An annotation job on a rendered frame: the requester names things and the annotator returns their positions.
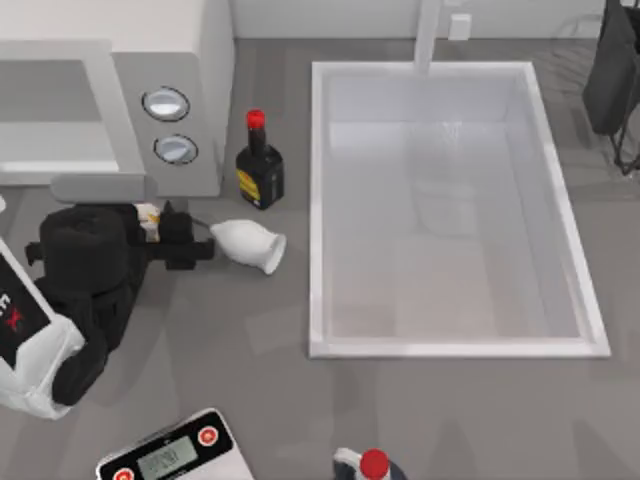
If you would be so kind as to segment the white sink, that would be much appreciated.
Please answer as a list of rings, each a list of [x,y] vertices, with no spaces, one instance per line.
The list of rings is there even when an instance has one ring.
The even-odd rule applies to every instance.
[[[534,67],[316,62],[313,358],[607,358]]]

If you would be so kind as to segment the large grey microwave knob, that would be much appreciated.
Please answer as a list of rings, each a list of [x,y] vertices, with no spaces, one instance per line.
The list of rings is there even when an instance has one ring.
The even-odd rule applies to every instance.
[[[177,89],[163,86],[142,95],[142,107],[153,119],[160,122],[178,122],[190,111],[190,102]]]

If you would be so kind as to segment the tall white tap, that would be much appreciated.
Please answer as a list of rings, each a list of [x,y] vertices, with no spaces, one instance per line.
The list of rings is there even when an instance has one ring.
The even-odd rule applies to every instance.
[[[433,56],[441,0],[421,0],[414,44],[414,67],[426,75]]]

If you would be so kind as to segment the pale microwave oven door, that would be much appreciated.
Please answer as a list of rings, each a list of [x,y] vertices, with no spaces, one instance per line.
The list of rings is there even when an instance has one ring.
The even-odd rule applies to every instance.
[[[0,40],[0,185],[144,170],[105,40]]]

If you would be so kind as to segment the white wall socket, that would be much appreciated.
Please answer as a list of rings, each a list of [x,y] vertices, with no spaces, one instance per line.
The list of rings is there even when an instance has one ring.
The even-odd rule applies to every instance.
[[[466,41],[471,37],[472,15],[455,13],[450,17],[448,39],[450,41]]]

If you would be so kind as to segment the black bottle with red cap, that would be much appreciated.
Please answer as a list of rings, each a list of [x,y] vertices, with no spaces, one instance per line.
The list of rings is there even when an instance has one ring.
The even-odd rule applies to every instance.
[[[251,109],[246,114],[247,145],[237,154],[235,171],[242,197],[266,210],[284,196],[284,161],[266,136],[266,115]]]

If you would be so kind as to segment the pale microwave oven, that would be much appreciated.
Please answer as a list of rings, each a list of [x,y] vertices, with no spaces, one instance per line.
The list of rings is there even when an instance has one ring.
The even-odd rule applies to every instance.
[[[221,191],[225,144],[234,74],[234,47],[224,40],[187,45],[113,43],[104,38],[7,38],[9,40],[105,40],[132,121],[144,170],[141,173],[68,173],[46,185],[67,203],[143,202],[154,197],[215,197]],[[163,86],[179,90],[190,102],[188,115],[178,122],[160,122],[142,107],[142,95]],[[198,157],[186,165],[171,165],[153,151],[156,139],[180,134],[192,139]]]

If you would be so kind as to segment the small grey microwave knob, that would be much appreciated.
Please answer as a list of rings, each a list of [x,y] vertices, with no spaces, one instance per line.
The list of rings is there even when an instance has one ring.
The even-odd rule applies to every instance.
[[[160,160],[171,165],[192,163],[199,154],[196,143],[188,136],[180,134],[156,139],[153,151]]]

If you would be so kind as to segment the white cup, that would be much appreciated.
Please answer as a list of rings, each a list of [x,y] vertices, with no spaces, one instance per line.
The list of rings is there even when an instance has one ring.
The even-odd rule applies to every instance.
[[[287,238],[248,219],[226,220],[210,226],[223,253],[232,261],[272,275],[284,256]]]

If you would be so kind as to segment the grey bottle with red cap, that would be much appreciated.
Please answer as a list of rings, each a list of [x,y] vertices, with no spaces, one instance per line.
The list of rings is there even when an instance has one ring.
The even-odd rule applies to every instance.
[[[334,480],[409,480],[387,453],[378,448],[363,453],[338,448],[332,461]]]

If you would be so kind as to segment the black and silver kitchen scale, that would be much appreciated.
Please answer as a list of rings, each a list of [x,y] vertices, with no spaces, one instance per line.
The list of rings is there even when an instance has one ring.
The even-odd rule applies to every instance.
[[[96,480],[256,480],[222,413],[213,407],[101,459]]]

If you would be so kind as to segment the small cream yellow box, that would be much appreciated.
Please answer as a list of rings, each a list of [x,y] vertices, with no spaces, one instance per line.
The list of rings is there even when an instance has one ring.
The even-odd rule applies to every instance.
[[[137,211],[138,221],[145,231],[146,241],[158,243],[160,240],[158,232],[160,209],[152,203],[137,203],[134,207]]]

